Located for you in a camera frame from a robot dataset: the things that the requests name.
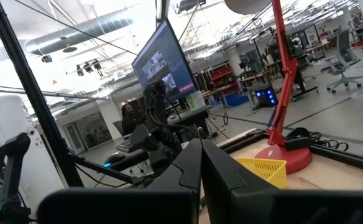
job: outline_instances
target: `keyboard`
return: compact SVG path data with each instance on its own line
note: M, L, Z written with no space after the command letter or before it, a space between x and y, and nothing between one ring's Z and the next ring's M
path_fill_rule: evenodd
M124 142L120 143L119 145L117 145L115 148L121 152L131 153L136 150L136 149L131 150L131 146L132 146L131 139L129 138L129 139L126 139Z

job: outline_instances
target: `person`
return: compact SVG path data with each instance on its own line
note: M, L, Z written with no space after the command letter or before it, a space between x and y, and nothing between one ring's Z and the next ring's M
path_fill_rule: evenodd
M121 108L122 111L122 130L124 136L132 134L137 125L139 124L136 115L133 111L133 107L129 104L125 104Z

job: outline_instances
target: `red desk lamp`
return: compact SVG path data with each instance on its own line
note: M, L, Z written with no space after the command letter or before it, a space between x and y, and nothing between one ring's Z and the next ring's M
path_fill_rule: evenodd
M264 9L270 0L225 0L228 8L239 14L253 14ZM282 59L285 79L282 85L281 95L272 126L266 130L269 134L268 148L256 155L258 159L279 159L287 162L287 173L291 174L308 166L311 162L311 152L308 149L310 140L308 138L285 139L282 136L283 124L290 101L293 81L298 69L298 61L289 55L287 50L287 37L285 35L285 24L283 23L282 8L280 0L271 0L275 26L277 28L278 46Z

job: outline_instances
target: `yellow basket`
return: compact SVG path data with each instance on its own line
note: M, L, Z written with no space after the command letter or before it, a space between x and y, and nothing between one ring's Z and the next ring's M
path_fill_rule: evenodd
M287 187L286 161L248 158L239 158L237 161L270 184L280 189Z

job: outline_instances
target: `lamp base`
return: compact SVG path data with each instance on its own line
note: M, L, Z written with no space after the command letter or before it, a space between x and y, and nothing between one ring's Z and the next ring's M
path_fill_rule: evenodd
M278 159L287 162L287 174L302 170L308 166L312 160L311 152L308 148L287 151L284 147L273 145L260 151L256 159Z

